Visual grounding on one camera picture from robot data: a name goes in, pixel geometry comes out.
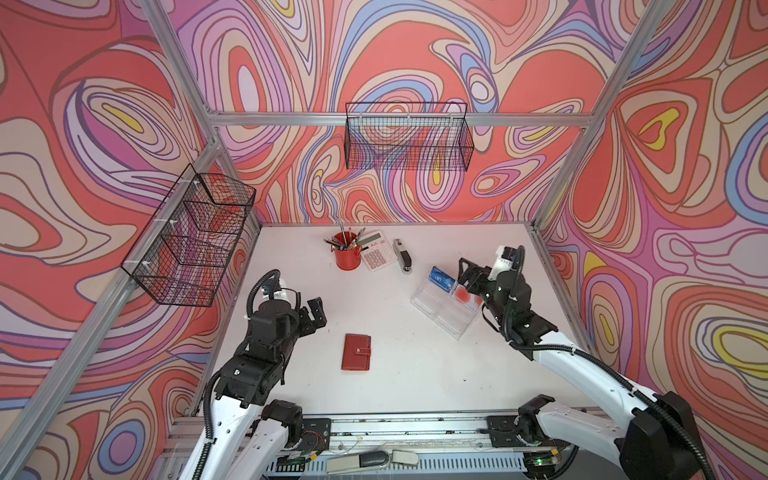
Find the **wire mesh basket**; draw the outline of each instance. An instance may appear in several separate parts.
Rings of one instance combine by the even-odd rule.
[[[349,102],[344,160],[348,170],[463,170],[475,151],[467,104]]]
[[[129,274],[157,303],[213,305],[255,197],[252,187],[226,175],[195,174]]]

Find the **colorful swirl pattern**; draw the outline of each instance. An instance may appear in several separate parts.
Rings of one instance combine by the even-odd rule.
[[[137,2],[3,2],[0,32],[3,435],[204,143]],[[136,292],[21,478],[149,475],[254,236],[210,309]]]
[[[682,395],[723,480],[768,478],[768,13],[680,0],[545,237],[603,359]]]
[[[638,6],[219,0],[182,8],[171,20],[217,110],[461,100],[478,112],[582,112],[591,110],[634,30]],[[575,130],[473,130],[469,172],[417,174],[347,172],[343,129],[222,133],[242,178],[259,192],[265,222],[530,220]],[[509,161],[517,161],[509,171],[486,171]]]

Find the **red pen holder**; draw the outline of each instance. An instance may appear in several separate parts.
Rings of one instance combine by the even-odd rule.
[[[344,241],[341,232],[334,235],[333,238],[341,243],[346,243],[347,245],[357,238],[357,235],[352,232],[344,232],[344,236],[346,237],[346,242]],[[333,254],[336,255],[336,266],[341,270],[354,270],[360,266],[360,245],[351,250],[333,249]]]

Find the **pen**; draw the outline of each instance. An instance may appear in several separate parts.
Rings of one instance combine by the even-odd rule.
[[[346,233],[344,233],[344,222],[339,217],[339,225],[341,226],[341,237],[343,238],[344,246],[346,247]]]

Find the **red wallet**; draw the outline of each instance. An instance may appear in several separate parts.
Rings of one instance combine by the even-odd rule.
[[[347,333],[341,370],[367,370],[371,365],[371,337]]]

